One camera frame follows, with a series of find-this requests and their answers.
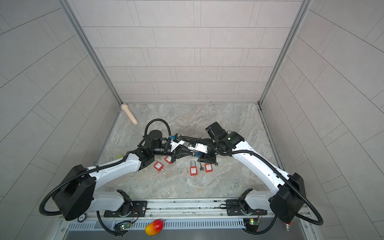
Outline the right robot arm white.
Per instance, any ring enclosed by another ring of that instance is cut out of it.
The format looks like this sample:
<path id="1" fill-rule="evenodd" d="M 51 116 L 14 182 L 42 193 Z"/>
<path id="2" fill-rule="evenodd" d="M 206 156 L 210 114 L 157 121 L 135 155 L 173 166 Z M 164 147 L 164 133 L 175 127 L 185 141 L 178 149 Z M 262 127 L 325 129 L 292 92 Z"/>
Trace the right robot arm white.
<path id="1" fill-rule="evenodd" d="M 290 175 L 271 164 L 241 135 L 225 131 L 217 122 L 208 126 L 206 132 L 210 140 L 188 136 L 178 136 L 175 139 L 210 147 L 215 154 L 233 157 L 248 167 L 272 193 L 267 202 L 274 213 L 273 222 L 280 219 L 283 223 L 289 224 L 297 217 L 313 225 L 324 224 L 323 217 L 306 197 L 304 180 L 300 175 L 297 173 Z"/>

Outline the red padlock with label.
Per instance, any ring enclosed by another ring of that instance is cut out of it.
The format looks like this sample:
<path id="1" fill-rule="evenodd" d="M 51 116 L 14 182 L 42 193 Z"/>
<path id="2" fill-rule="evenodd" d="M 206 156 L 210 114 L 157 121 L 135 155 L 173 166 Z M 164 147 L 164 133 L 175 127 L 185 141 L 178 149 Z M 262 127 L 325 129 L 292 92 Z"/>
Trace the red padlock with label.
<path id="1" fill-rule="evenodd" d="M 196 166 L 196 161 L 191 161 L 191 163 L 190 163 L 190 175 L 191 176 L 197 176 L 198 175 L 198 169 Z"/>

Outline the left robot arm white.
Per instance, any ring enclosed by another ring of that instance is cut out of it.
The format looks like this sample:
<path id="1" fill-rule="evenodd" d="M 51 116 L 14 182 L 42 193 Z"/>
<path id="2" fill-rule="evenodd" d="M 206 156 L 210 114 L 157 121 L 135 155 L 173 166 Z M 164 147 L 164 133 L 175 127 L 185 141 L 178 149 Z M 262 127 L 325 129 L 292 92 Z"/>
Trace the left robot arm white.
<path id="1" fill-rule="evenodd" d="M 114 179 L 145 169 L 155 161 L 155 156 L 177 159 L 205 153 L 208 143 L 203 139 L 172 135 L 169 124 L 163 119 L 153 119 L 147 123 L 144 136 L 137 149 L 128 151 L 123 157 L 107 164 L 85 168 L 73 167 L 62 182 L 51 190 L 39 205 L 43 216 L 62 215 L 65 220 L 87 218 L 95 212 L 101 218 L 101 211 L 116 213 L 119 217 L 140 214 L 132 199 L 123 190 L 116 193 L 99 192 L 99 188 Z"/>

